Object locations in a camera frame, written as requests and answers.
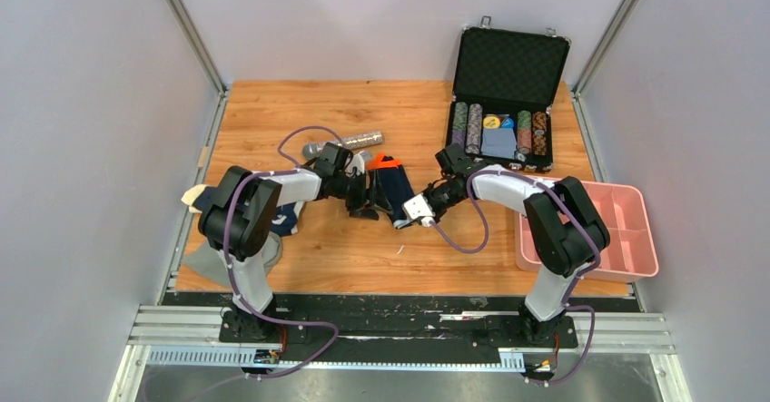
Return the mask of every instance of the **gray floor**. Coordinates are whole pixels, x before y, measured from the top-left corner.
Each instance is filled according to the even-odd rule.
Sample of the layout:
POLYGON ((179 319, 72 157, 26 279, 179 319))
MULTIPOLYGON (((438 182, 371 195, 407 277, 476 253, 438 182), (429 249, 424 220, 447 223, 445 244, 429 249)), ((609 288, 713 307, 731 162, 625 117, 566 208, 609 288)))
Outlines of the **gray floor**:
MULTIPOLYGON (((562 354, 567 371, 576 355, 562 354)), ((208 386, 240 374, 232 368, 150 367, 145 376, 148 401, 189 401, 208 386)), ((560 386, 524 384, 519 375, 460 372, 378 372, 301 370, 274 381, 238 381, 195 399, 213 401, 392 402, 392 401, 662 401, 646 355, 589 355, 584 367, 560 386)), ((137 401, 142 402, 140 392, 137 401)))

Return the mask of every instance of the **gray cloth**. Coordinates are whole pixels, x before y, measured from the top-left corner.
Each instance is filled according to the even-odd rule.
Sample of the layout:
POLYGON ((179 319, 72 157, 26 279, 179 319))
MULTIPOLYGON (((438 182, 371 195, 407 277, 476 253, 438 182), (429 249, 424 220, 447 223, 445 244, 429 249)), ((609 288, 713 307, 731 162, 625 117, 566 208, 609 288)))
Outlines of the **gray cloth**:
MULTIPOLYGON (((262 248, 262 260, 264 261, 265 274, 270 273, 275 263, 281 259, 283 244, 278 234, 271 232, 267 236, 264 247, 262 248)), ((222 259, 217 255, 217 251, 205 242, 197 250, 187 255, 182 263, 190 267, 198 275, 208 278, 224 287, 231 287, 230 279, 227 278, 227 270, 224 268, 222 259)))
POLYGON ((516 154, 516 134, 512 128, 485 128, 481 134, 481 153, 513 159, 516 154))

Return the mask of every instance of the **case latch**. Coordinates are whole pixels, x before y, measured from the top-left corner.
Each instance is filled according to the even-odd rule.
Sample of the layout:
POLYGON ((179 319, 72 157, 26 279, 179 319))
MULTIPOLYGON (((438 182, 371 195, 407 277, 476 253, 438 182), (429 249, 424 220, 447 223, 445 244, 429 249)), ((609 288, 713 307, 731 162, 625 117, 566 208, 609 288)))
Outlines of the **case latch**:
POLYGON ((489 15, 484 15, 481 17, 481 23, 479 23, 479 27, 481 28, 492 28, 492 17, 489 15))

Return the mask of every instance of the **case lid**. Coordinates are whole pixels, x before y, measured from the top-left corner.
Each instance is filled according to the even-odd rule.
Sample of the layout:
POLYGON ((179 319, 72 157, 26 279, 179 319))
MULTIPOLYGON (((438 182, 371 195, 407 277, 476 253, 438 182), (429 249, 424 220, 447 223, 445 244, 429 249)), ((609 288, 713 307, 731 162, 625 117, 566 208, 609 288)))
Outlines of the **case lid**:
POLYGON ((546 108, 568 52, 565 37, 470 27, 460 39, 454 94, 546 108))

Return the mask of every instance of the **metal corner post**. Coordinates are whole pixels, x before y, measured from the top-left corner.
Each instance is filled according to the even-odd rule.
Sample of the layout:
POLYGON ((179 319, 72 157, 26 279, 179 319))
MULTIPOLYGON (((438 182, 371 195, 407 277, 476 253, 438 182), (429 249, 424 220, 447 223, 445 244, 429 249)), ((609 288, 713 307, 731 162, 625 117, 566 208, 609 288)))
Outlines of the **metal corner post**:
POLYGON ((602 59, 604 59, 607 50, 609 49, 610 45, 612 45, 612 42, 617 36, 617 33, 623 27, 623 24, 628 19, 628 16, 638 1, 639 0, 620 0, 620 5, 617 7, 615 14, 612 16, 612 19, 609 21, 607 30, 605 30, 604 34, 602 34, 597 47, 588 58, 586 66, 583 68, 583 71, 577 78, 577 83, 575 83, 575 87, 573 88, 572 92, 575 93, 575 96, 578 99, 580 98, 581 94, 586 91, 586 88, 591 83, 591 80, 594 78, 597 68, 601 64, 602 59))
POLYGON ((190 47, 198 57, 198 61, 201 62, 203 71, 211 82, 214 90, 222 97, 227 92, 227 85, 222 80, 222 76, 216 69, 212 57, 206 50, 201 36, 198 34, 198 30, 195 29, 195 24, 187 13, 187 9, 184 8, 182 0, 166 0, 172 9, 174 16, 176 17, 179 26, 182 28, 184 35, 190 42, 190 47))

